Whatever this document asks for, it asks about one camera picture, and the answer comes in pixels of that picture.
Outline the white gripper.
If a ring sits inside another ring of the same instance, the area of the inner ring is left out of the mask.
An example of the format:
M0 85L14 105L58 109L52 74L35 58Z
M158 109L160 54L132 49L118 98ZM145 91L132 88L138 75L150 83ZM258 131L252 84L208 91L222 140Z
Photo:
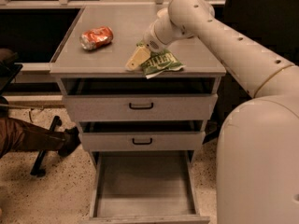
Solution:
M164 25L159 21L152 23L143 35L143 42L146 45L137 46L125 67L132 71L136 70L142 63L150 58L150 50L153 52L162 51L167 45L167 32Z

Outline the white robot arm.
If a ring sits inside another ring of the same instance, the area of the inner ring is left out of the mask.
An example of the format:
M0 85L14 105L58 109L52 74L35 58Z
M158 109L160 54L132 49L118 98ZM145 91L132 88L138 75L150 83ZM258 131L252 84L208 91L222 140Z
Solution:
M205 0L171 0L144 33L141 58L190 35L250 97L221 126L218 224L299 224L299 67L216 20Z

